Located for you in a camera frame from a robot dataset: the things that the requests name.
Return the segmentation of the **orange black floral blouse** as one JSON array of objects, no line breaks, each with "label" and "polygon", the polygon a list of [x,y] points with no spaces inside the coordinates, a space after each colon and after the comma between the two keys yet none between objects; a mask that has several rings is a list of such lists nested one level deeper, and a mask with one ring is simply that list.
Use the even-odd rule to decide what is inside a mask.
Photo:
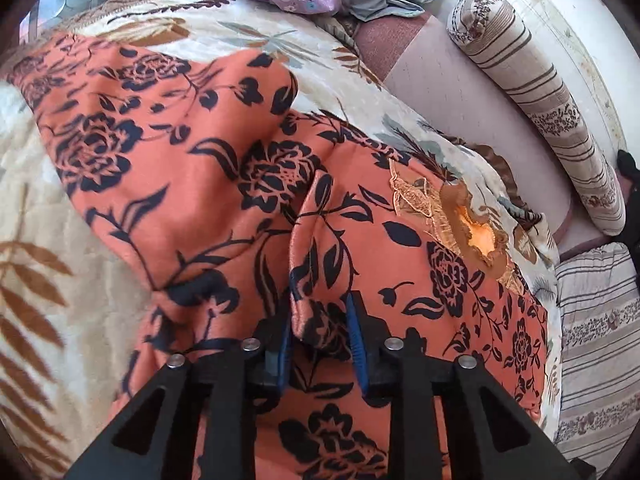
[{"label": "orange black floral blouse", "polygon": [[520,272],[538,258],[460,148],[298,112],[295,76],[257,50],[198,63],[67,34],[4,76],[73,206],[151,291],[118,404],[171,353],[227,349],[288,308],[290,388],[258,419],[258,477],[383,479],[390,412],[358,392],[346,325],[360,292],[541,418],[548,315]]}]

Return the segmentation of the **black clothing pile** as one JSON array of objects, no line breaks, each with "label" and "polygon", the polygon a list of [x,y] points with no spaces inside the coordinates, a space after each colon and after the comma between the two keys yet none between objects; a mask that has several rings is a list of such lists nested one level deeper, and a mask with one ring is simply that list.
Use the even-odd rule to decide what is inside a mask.
[{"label": "black clothing pile", "polygon": [[630,252],[636,252],[639,247],[639,166],[630,153],[619,150],[617,168],[620,174],[631,183],[626,199],[626,222],[620,233],[620,241],[629,248]]}]

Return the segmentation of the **cream leaf-print fleece blanket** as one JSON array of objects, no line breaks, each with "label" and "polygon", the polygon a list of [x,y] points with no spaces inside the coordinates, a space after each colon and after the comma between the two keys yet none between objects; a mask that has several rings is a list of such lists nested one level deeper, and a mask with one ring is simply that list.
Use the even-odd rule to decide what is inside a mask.
[{"label": "cream leaf-print fleece blanket", "polygon": [[[349,67],[347,49],[306,18],[247,0],[110,0],[68,18],[18,47],[1,66],[1,419],[43,479],[61,478],[129,402],[118,404],[117,397],[152,304],[131,266],[73,206],[34,113],[4,76],[30,52],[67,34],[198,63],[241,50],[267,53],[297,80],[294,110],[344,116],[369,138],[400,150],[446,141],[484,165],[485,181],[518,222],[484,159],[433,129],[370,70]],[[553,436],[560,418],[558,252],[549,234],[535,238],[523,231],[538,261],[521,263],[520,272],[548,315],[546,386],[534,422]]]}]

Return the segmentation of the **striped floral cushion right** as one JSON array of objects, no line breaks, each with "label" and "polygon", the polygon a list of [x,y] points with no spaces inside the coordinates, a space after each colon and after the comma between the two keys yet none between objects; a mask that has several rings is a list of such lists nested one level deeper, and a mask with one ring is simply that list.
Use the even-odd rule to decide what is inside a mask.
[{"label": "striped floral cushion right", "polygon": [[562,314],[561,411],[555,444],[602,476],[639,421],[639,291],[626,246],[556,268]]}]

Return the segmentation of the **pink mauve long pillow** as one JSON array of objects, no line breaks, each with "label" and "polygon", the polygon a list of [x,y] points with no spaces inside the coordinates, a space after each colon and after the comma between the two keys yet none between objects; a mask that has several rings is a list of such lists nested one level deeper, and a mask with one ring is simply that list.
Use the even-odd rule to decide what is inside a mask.
[{"label": "pink mauve long pillow", "polygon": [[391,94],[485,157],[514,204],[546,216],[562,259],[608,243],[533,123],[451,41],[441,21],[430,14],[380,18],[359,25],[355,41]]}]

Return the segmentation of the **striped floral bolster pillow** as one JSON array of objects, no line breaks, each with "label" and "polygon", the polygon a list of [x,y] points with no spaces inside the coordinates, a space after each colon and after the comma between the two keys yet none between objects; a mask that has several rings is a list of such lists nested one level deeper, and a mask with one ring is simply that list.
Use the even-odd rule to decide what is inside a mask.
[{"label": "striped floral bolster pillow", "polygon": [[570,177],[593,224],[623,231],[622,188],[558,69],[508,0],[458,0],[447,30],[465,55],[520,108]]}]

